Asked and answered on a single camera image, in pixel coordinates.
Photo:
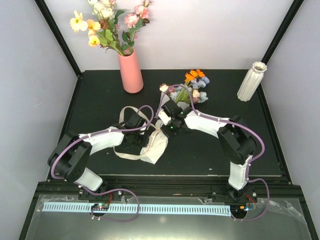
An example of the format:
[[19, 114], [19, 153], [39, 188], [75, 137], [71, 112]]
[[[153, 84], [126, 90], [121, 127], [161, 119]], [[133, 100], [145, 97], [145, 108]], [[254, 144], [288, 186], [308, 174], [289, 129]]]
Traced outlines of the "cream ribbon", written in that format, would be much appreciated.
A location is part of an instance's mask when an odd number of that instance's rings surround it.
[[[142, 113], [141, 110], [133, 106], [125, 106], [122, 108], [119, 114], [119, 123], [120, 123], [120, 120], [128, 120], [129, 117], [132, 115], [132, 113], [137, 113], [141, 117], [148, 119], [147, 120], [147, 123], [148, 123], [149, 118], [144, 113]], [[118, 157], [123, 159], [133, 160], [133, 161], [140, 160], [141, 150], [142, 150], [142, 147], [117, 147], [116, 146], [113, 148], [114, 153]]]

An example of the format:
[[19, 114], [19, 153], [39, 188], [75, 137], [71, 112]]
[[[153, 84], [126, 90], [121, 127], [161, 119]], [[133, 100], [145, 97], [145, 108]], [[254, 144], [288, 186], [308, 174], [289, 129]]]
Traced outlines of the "mixed flower bouquet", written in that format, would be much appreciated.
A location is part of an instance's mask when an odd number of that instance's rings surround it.
[[172, 99], [175, 103], [186, 103], [190, 104], [191, 100], [188, 92], [192, 96], [192, 101], [194, 104], [200, 104], [206, 102], [209, 98], [207, 93], [201, 91], [210, 83], [210, 79], [200, 70], [191, 69], [189, 73], [185, 74], [184, 83], [181, 86], [172, 86], [163, 83], [160, 85], [159, 90]]

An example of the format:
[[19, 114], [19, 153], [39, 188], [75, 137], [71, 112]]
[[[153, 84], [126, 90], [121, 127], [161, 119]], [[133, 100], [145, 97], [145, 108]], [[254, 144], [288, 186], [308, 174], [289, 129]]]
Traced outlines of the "white wrapping paper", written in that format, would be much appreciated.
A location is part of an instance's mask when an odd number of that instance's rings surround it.
[[[161, 96], [164, 96], [164, 98], [161, 101], [160, 110], [162, 110], [162, 106], [170, 100], [170, 98], [167, 95], [164, 95], [164, 93], [162, 93]], [[148, 137], [147, 145], [140, 151], [141, 161], [155, 165], [165, 152], [168, 145], [168, 137], [166, 137], [161, 130], [162, 125], [163, 122], [159, 119], [159, 117], [155, 123], [151, 123], [149, 125], [148, 130], [151, 130], [151, 134]]]

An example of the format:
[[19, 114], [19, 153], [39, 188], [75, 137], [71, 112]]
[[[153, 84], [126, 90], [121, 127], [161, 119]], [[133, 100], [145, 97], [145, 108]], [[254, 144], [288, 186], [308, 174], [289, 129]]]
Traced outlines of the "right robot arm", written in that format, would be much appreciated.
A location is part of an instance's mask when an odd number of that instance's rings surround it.
[[161, 130], [167, 137], [185, 129], [197, 130], [217, 138], [230, 161], [228, 198], [238, 202], [246, 195], [249, 169], [254, 159], [257, 141], [260, 141], [262, 153], [265, 151], [265, 145], [262, 139], [245, 125], [241, 117], [216, 117], [190, 106], [183, 109], [172, 99], [160, 102], [157, 116], [163, 122]]

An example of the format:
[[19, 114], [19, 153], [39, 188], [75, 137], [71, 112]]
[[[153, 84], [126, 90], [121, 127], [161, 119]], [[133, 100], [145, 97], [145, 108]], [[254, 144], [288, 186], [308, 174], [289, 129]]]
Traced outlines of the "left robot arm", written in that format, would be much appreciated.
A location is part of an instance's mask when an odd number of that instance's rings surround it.
[[120, 146], [129, 136], [137, 135], [150, 124], [148, 118], [134, 113], [129, 120], [104, 130], [85, 134], [66, 133], [48, 159], [51, 177], [83, 186], [95, 199], [103, 199], [108, 188], [97, 173], [87, 168], [90, 156]]

